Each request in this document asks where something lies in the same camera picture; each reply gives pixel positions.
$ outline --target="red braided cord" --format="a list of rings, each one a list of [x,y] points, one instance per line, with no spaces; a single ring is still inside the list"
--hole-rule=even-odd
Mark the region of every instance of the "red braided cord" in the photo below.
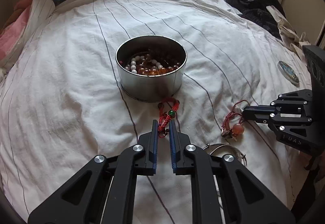
[[[222,123],[222,128],[224,128],[225,130],[230,130],[229,121],[232,120],[235,116],[240,116],[240,119],[238,122],[239,124],[244,122],[242,114],[234,112],[235,107],[244,101],[247,102],[247,104],[249,105],[249,102],[247,100],[238,101],[235,105],[233,105],[233,107],[231,108],[231,111],[227,114],[224,122]]]
[[[177,111],[178,110],[178,107],[179,107],[179,101],[172,98],[172,97],[167,97],[165,99],[163,99],[161,101],[162,105],[159,109],[159,122],[158,122],[158,132],[162,132],[164,131],[166,125],[170,122],[170,120],[172,119],[172,117],[170,115],[167,114],[167,116],[165,117],[165,120],[163,122],[163,119],[164,119],[164,103],[165,102],[172,102],[173,103],[173,107],[172,107],[172,110],[173,111]]]

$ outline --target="metal screw cap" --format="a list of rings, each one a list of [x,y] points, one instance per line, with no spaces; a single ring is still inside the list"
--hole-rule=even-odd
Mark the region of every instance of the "metal screw cap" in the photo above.
[[[95,162],[101,163],[105,160],[105,157],[103,155],[97,155],[94,160]]]
[[[142,151],[143,150],[143,146],[140,144],[137,144],[135,146],[133,146],[133,150],[134,151]]]
[[[226,154],[224,159],[226,162],[232,162],[234,160],[234,157],[230,154]]]
[[[188,146],[186,146],[186,150],[194,151],[194,150],[196,150],[196,147],[194,145],[192,145],[192,144],[189,144]]]

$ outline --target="white fabric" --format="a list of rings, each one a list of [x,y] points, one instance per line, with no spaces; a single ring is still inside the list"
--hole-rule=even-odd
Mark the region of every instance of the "white fabric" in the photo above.
[[[237,101],[268,105],[280,93],[311,88],[298,56],[224,0],[67,0],[38,28],[0,87],[2,184],[25,220],[92,157],[118,155],[151,130],[157,103],[127,96],[114,61],[121,43],[146,34],[173,38],[187,51],[175,97],[179,128],[197,146],[225,142],[220,126]],[[299,75],[299,88],[279,72],[279,60]],[[298,151],[277,142],[267,125],[250,124],[231,143],[291,207],[307,175]],[[173,175],[168,137],[159,139],[150,180],[173,221],[191,223],[190,178]],[[145,176],[138,177],[133,223],[172,223]]]
[[[0,60],[0,82],[7,72],[16,63],[27,41],[35,33],[36,29],[45,22],[48,16],[53,12],[55,5],[52,0],[33,0],[30,8],[30,14],[27,25],[22,31],[21,36],[15,43],[11,52],[5,58]]]
[[[291,24],[287,21],[287,19],[277,10],[274,6],[267,6],[266,9],[271,13],[274,20],[277,22],[277,28],[279,29],[279,33],[281,39],[290,51],[295,52],[300,60],[306,65],[306,58],[303,54],[303,46],[311,45],[308,41],[306,33],[303,32],[300,36],[296,34],[295,30],[291,26]]]

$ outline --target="green bead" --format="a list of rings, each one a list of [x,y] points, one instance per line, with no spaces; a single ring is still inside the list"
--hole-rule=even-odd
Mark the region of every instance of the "green bead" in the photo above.
[[[174,110],[170,110],[168,111],[168,115],[173,119],[174,117],[176,117],[176,112]]]

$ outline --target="jewelry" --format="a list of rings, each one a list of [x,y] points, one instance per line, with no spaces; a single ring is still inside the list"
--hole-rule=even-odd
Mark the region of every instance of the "jewelry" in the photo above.
[[[166,59],[159,58],[163,63],[158,62],[156,59],[152,59],[150,54],[142,55],[139,53],[134,55],[124,69],[138,75],[163,75],[176,70],[181,66],[181,63],[176,60],[172,60],[170,57]]]
[[[170,111],[164,112],[164,103],[165,102],[172,102],[173,107]],[[159,104],[158,104],[158,109],[159,109],[159,122],[158,122],[158,133],[159,133],[159,138],[164,138],[169,130],[165,129],[166,125],[168,122],[170,122],[171,119],[176,117],[176,111],[179,107],[179,101],[172,98],[172,97],[167,97],[163,99]]]
[[[210,153],[212,155],[215,151],[223,148],[223,147],[228,147],[232,149],[234,156],[237,158],[238,161],[240,161],[246,168],[247,168],[247,159],[246,159],[246,154],[243,154],[238,148],[235,146],[232,146],[230,144],[225,144],[225,143],[215,143],[215,144],[207,144],[204,146],[202,149],[208,149],[212,146],[216,146],[216,148]]]
[[[235,105],[233,105],[231,111],[227,114],[227,116],[225,117],[225,120],[224,122],[222,123],[222,130],[221,130],[221,136],[223,138],[226,138],[226,139],[234,139],[235,141],[237,140],[236,137],[238,135],[241,135],[244,133],[244,127],[241,125],[244,120],[243,120],[243,116],[241,113],[236,113],[234,111],[235,107],[239,104],[239,103],[242,103],[243,101],[247,102],[247,100],[241,100],[239,102],[237,102]],[[232,128],[230,128],[230,124],[229,124],[229,121],[231,119],[233,119],[235,116],[240,116],[240,119],[239,119],[239,122],[235,125],[233,125]]]

